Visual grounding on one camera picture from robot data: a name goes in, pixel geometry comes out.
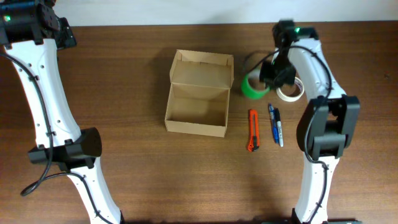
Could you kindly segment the beige masking tape roll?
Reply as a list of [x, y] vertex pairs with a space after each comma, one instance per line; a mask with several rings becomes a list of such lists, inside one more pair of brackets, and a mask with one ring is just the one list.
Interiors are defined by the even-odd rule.
[[294, 84], [290, 87], [290, 91], [288, 93], [285, 92], [283, 88], [278, 88], [276, 93], [282, 101], [291, 103], [299, 100], [305, 93], [305, 89], [301, 79], [295, 77]]

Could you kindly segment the green tape roll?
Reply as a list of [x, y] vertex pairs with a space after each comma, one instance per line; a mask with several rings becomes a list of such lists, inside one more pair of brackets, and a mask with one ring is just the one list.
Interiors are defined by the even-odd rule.
[[[257, 81], [262, 88], [257, 89], [256, 87], [250, 84], [250, 81]], [[247, 74], [245, 74], [243, 81], [241, 83], [241, 91], [246, 98], [252, 100], [259, 100], [264, 97], [266, 94], [270, 92], [271, 88], [269, 85], [266, 85], [264, 82], [260, 81], [260, 70], [255, 69]]]

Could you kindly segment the orange utility knife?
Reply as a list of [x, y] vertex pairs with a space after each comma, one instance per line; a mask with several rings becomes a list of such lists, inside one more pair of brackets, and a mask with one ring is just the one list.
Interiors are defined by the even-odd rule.
[[249, 110], [249, 143], [248, 151], [256, 152], [260, 146], [259, 139], [259, 125], [258, 125], [258, 113], [254, 109]]

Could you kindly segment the cardboard box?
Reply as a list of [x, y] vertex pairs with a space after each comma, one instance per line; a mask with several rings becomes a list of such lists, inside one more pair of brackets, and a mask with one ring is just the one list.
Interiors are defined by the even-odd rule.
[[234, 57], [178, 49], [169, 77], [164, 119], [167, 131], [225, 137]]

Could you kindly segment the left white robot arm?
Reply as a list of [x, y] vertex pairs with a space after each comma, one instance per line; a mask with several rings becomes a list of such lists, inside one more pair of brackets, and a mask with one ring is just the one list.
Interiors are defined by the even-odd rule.
[[1, 56], [12, 62], [35, 126], [33, 164], [45, 169], [20, 195], [49, 179], [67, 176], [91, 223], [124, 223], [101, 170], [102, 142], [96, 128], [81, 129], [70, 111], [58, 69], [58, 50], [76, 46], [72, 28], [53, 9], [55, 1], [1, 1]]

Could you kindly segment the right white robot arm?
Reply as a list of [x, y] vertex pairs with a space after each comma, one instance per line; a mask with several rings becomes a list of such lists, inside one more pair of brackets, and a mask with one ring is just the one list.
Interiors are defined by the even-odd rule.
[[276, 50], [263, 61], [260, 79], [271, 88], [291, 85], [299, 77], [308, 100], [296, 131], [303, 152], [300, 195], [292, 223], [328, 223], [327, 202], [333, 173], [351, 144], [360, 102], [335, 80], [316, 30], [280, 20], [272, 34]]

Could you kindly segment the blue pen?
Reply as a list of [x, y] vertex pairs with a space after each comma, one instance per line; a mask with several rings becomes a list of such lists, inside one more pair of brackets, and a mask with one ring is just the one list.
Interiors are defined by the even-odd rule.
[[272, 124], [272, 134], [273, 138], [276, 144], [279, 143], [279, 135], [277, 132], [277, 125], [276, 125], [276, 120], [274, 116], [274, 107], [272, 106], [271, 103], [268, 104], [268, 109], [269, 109], [269, 114], [270, 114], [270, 119], [271, 119], [271, 124]]

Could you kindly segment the black white marker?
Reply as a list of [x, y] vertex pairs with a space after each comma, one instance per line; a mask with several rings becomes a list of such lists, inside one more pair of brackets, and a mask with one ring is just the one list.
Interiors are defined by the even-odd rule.
[[277, 125], [277, 132], [279, 136], [279, 146], [283, 147], [284, 146], [284, 139], [283, 139], [283, 133], [282, 133], [282, 122], [280, 118], [280, 111], [278, 108], [274, 110], [274, 115], [275, 115], [275, 120], [276, 120], [276, 125]]

